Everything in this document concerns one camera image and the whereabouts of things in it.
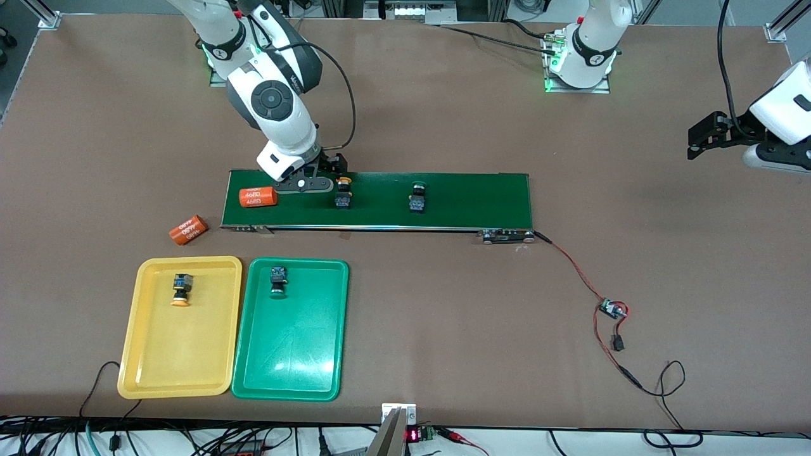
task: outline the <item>brown table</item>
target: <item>brown table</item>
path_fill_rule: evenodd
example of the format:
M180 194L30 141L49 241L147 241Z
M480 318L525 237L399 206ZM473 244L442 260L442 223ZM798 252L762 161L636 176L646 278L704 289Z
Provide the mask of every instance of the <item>brown table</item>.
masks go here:
M725 107L714 29L631 27L610 96L546 94L536 54L421 24L308 19L302 33L349 72L354 170L529 173L536 226L633 309L620 362L648 388L684 362L668 401L684 426L811 428L809 181L748 169L740 150L685 158L687 128ZM155 15L68 16L41 34L0 131L0 413L76 414L120 358L144 260L300 256L352 268L336 401L223 394L136 414L373 423L403 401L442 424L670 426L609 364L593 296L546 244L213 229L173 245L194 213L217 224L227 171L254 168L264 145L206 86L193 40L183 17ZM740 111L788 65L759 28L729 29L727 56ZM349 103L324 68L304 100L338 144ZM107 372L88 413L130 406L114 384Z

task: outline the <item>red wire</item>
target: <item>red wire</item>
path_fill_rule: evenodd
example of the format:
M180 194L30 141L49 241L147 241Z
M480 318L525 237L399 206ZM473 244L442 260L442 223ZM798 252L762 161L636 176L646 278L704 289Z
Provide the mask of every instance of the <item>red wire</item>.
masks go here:
M628 307L628 304L623 303L622 301L614 301L614 304L620 306L623 312L625 312L625 316L620 318L620 321L617 321L616 325L614 325L614 334L619 334L620 326L625 322L625 320L628 319L629 316L631 316L631 309Z
M485 450L485 449L484 449L484 448L482 448L481 446L478 446L478 445L476 445L475 443L473 443L473 442L471 442L471 441L469 441L469 440L467 440L467 439L465 439L465 441L463 441L463 442L462 442L462 444L463 444L463 445L469 445L469 446L472 446L472 447L474 447L474 448L478 448L479 450L481 450L481 451L482 451L482 453L485 453L487 456L490 456L490 454L487 452L487 450Z
M597 291L597 290L594 288L594 285L591 285L591 281L589 281L589 278L588 278L588 277L586 277L586 273L584 273L584 272L583 272L583 269L580 269L580 265L578 265L578 264L577 264L577 262L574 260L574 258L572 258L572 256L571 256L571 255L569 255L569 254L568 254L568 253L567 253L567 252L566 252L566 251L565 251L565 250L564 250L564 249L563 249L561 246L559 246L558 244L556 244L556 243L551 243L551 244L552 244L552 246L553 246L554 248L558 249L558 252L560 252L560 253L564 254L564 256L566 256L566 258L569 258L569 261L572 263L572 266L574 266L574 270L576 270L576 271L577 271L577 275L578 275L578 276L580 276L580 280L582 280L582 281L583 281L583 283L584 283L584 284L586 284L586 286L588 287L588 289L589 289L589 290L590 290L592 293L594 293L594 296L597 296L597 299L599 299L600 301L604 300L605 298L603 297L603 295L601 295L601 294L600 294L600 293L599 293L599 292L598 292L598 291Z
M594 293L594 296L596 296L597 299L600 300L600 302L597 304L597 306L594 307L594 336L597 338L597 342L599 342L600 348L603 349L603 352L605 352L608 359L611 360L612 364L614 364L614 367L619 369L620 368L620 363L617 363L616 358L614 358L614 355L611 353L611 350L609 350L608 346L606 346L605 342L603 342L603 338L600 337L600 332L599 332L598 327L597 327L597 314L600 312L600 305L603 304L603 301L605 300L605 298L603 297L603 295L601 295L597 291L596 288L594 288L594 285L592 285L589 278L586 277L586 273L583 272L583 269L580 268L580 265L577 264L577 262L574 260L574 258L572 258L571 255L569 255L561 246L557 245L556 243L551 243L551 245L554 248L556 248L558 250L558 252L564 254L564 256L569 259L569 262L571 262L572 266L574 266L574 270L577 271L577 275L580 276L580 280L582 280L583 283L586 285L586 287L588 287L588 289L592 293ZM623 303L621 301L616 301L615 303L621 305L621 307L625 311L625 316L622 318L622 320L618 321L616 326L614 327L614 330L615 330L615 333L616 333L616 331L620 330L620 325L622 324L622 322L625 321L626 318L628 318L629 308L628 308L628 305L626 303Z

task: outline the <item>orange cylinder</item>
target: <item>orange cylinder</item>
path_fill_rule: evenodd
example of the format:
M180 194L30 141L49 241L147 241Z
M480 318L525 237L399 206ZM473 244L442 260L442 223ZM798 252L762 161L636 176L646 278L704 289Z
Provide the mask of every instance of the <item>orange cylinder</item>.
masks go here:
M199 216L194 216L178 226L175 226L170 232L174 243L177 245L185 245L192 239L203 234L208 229L208 225L203 222Z
M243 188L239 191L239 204L243 208L275 206L276 202L277 194L273 187Z

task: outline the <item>metal clamp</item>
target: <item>metal clamp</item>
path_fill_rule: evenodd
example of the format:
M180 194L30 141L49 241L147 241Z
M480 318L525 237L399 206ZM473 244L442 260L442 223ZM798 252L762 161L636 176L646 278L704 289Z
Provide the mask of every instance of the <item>metal clamp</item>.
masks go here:
M383 423L386 420L386 417L392 412L392 410L400 409L404 410L405 416L407 418L406 424L409 426L414 426L417 423L417 405L416 404L400 404L396 402L386 402L382 406L380 406L380 422Z
M382 424L366 456L402 456L406 451L406 429L417 423L417 406L385 403L380 409Z
M766 39L770 43L786 42L786 31L799 22L809 11L811 11L811 0L796 0L783 10L775 20L767 22L763 26Z
M39 28L56 30L59 27L59 21L62 18L59 11L50 9L42 0L22 0L22 2L36 17L40 18Z

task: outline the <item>green tray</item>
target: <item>green tray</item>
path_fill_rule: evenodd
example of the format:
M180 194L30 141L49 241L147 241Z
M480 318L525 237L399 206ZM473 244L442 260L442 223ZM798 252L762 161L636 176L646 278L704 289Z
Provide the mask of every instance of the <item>green tray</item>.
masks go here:
M231 170L222 228L231 230L406 230L476 232L532 230L526 174L346 173L351 209L335 207L335 191L284 193L276 206L243 208L239 191L266 187L263 171ZM427 184L425 213L409 211L413 183Z
M270 269L287 269L271 298ZM248 269L231 391L241 399L332 401L341 386L346 291L341 260L257 258Z

